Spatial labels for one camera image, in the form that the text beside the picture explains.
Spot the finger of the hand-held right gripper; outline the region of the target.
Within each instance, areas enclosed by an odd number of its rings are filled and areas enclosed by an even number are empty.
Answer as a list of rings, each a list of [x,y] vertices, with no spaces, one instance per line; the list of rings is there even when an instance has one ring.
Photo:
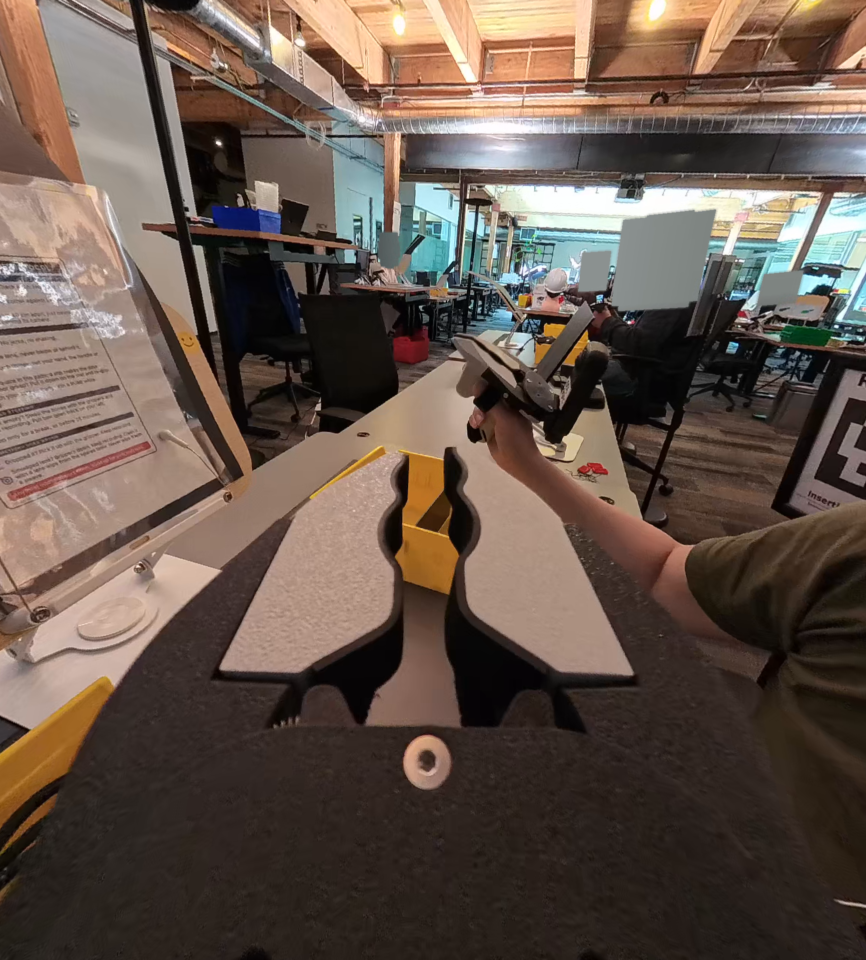
[[[503,349],[463,349],[462,361],[473,378],[486,378],[488,372],[499,378],[527,378],[535,372]]]
[[[506,344],[505,335],[501,335],[500,340],[502,342],[472,335],[456,335],[452,341],[455,351],[451,358],[463,362],[487,362],[487,357],[495,362],[520,362],[523,345]]]

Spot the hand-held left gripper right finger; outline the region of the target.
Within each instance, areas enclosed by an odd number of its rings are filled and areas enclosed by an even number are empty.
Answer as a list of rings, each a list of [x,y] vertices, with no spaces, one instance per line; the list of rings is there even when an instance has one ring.
[[[557,686],[616,687],[634,671],[551,507],[487,451],[448,447],[444,492],[463,620]]]

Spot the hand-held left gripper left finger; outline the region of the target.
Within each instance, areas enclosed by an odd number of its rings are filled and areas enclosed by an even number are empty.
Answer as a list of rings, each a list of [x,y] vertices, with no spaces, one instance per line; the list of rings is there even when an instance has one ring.
[[[403,655],[410,464],[376,450],[295,513],[219,664],[226,679],[379,690]]]

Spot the yellow plastic bin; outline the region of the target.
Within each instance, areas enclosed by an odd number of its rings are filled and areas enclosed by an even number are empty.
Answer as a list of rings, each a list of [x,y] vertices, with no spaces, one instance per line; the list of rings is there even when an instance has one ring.
[[[540,334],[535,337],[535,366],[538,366],[539,363],[543,360],[546,354],[551,349],[552,344],[559,338],[559,335],[566,329],[566,324],[560,323],[546,323],[543,327],[543,330]],[[576,342],[570,354],[562,361],[561,366],[563,367],[573,367],[576,364],[577,359],[585,350],[586,346],[589,343],[588,332],[583,331],[582,336]]]
[[[79,748],[114,691],[106,677],[0,751],[0,900],[29,861]]]
[[[397,581],[448,594],[458,561],[448,529],[415,527],[445,491],[440,458],[378,446],[317,490],[295,516],[298,557],[319,589],[383,604]]]

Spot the person's right forearm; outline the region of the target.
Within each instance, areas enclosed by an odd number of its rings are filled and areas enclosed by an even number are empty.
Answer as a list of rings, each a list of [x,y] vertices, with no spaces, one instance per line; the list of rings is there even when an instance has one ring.
[[[625,570],[688,634],[739,647],[718,627],[691,593],[686,560],[691,547],[640,518],[595,497],[586,486],[556,469],[532,447],[525,458],[500,457],[500,465],[532,490],[566,524],[579,527]]]

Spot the person's right hand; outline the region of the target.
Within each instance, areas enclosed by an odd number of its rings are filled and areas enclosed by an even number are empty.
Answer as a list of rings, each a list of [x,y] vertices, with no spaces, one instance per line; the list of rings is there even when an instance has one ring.
[[[489,385],[480,385],[467,424],[471,435],[487,444],[491,457],[502,470],[523,486],[537,490],[553,468],[535,443],[532,424],[519,411],[512,409],[502,397],[486,408],[486,401],[491,400],[493,394]]]

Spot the black office chair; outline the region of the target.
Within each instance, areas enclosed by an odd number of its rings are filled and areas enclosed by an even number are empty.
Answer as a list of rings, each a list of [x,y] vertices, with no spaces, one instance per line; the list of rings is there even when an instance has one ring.
[[[340,433],[399,392],[383,299],[300,294],[298,301],[319,391],[318,432]]]
[[[656,528],[669,521],[662,505],[653,504],[655,494],[669,497],[674,492],[663,471],[667,454],[683,421],[693,378],[714,342],[731,327],[743,307],[740,300],[717,296],[708,307],[699,334],[682,338],[679,346],[663,356],[641,356],[614,352],[612,357],[630,375],[634,392],[607,401],[615,435],[624,463],[649,476],[650,482],[640,504],[642,519]],[[630,426],[650,426],[664,440],[654,463],[645,462],[624,446]]]

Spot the office chair with blue jacket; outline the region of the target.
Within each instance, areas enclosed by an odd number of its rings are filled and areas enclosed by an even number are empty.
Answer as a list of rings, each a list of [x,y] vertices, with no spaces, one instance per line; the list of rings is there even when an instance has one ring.
[[[312,353],[285,266],[265,254],[230,253],[223,256],[222,277],[236,358],[251,355],[284,368],[283,381],[260,390],[247,403],[247,413],[257,404],[283,396],[297,424],[302,419],[299,396],[314,398],[317,392],[301,382],[303,363],[312,361]]]

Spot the wooden standing desk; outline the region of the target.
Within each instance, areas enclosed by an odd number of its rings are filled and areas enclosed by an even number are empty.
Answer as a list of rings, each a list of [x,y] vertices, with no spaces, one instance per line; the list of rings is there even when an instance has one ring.
[[[240,370],[241,357],[235,347],[226,309],[223,254],[227,251],[245,251],[250,255],[265,254],[271,264],[302,264],[306,269],[307,290],[310,293],[316,293],[318,284],[325,282],[327,278],[327,268],[342,263],[340,253],[368,254],[368,250],[342,240],[321,237],[226,229],[188,222],[184,227],[191,244],[203,249],[213,314],[219,335],[224,385],[235,425],[243,435],[274,439],[278,436],[275,430],[253,426],[250,423]]]

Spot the blue plastic bin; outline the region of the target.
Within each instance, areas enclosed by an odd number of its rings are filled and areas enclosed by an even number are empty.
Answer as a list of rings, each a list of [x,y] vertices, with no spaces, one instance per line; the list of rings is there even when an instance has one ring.
[[[281,215],[261,208],[214,204],[211,219],[219,230],[281,234]]]

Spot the person's olive shirt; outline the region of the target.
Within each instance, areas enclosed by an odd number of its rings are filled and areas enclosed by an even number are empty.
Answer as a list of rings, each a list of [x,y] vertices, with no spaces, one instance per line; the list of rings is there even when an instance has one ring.
[[[707,539],[685,571],[709,619],[770,654],[776,779],[834,893],[866,904],[866,500]]]

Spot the black white marker sign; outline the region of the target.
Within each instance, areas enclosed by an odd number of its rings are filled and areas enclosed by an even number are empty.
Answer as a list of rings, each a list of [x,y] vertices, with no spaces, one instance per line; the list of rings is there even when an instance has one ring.
[[[772,508],[788,519],[866,500],[866,354],[830,361]]]

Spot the black floor lamp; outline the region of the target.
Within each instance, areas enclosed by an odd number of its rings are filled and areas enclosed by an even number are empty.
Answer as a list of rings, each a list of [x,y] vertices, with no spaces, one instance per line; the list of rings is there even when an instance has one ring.
[[[165,109],[162,84],[157,67],[157,56],[152,42],[146,4],[143,1],[128,2],[136,45],[141,62],[144,83],[150,104],[151,118],[166,182],[168,198],[174,219],[175,241],[179,249],[190,306],[194,316],[195,330],[200,348],[212,374],[216,374],[216,361],[212,347],[211,331],[200,283],[195,248],[186,217],[182,187],[178,176],[175,148]]]

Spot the wooden support post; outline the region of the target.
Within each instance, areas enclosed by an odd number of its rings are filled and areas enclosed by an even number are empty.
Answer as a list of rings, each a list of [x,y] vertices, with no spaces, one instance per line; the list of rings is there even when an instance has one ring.
[[[7,106],[67,181],[84,184],[35,1],[0,1],[0,91]]]
[[[383,230],[397,234],[401,224],[399,198],[402,134],[383,134]]]

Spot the silver ventilation duct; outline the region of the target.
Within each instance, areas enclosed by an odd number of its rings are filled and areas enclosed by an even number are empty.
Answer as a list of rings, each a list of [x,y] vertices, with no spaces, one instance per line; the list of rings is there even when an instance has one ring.
[[[307,107],[368,134],[404,136],[807,135],[866,136],[866,101],[629,102],[591,93],[498,93],[434,99],[385,94],[356,101],[271,27],[253,27],[223,2],[180,2],[179,12],[230,44],[246,66]]]

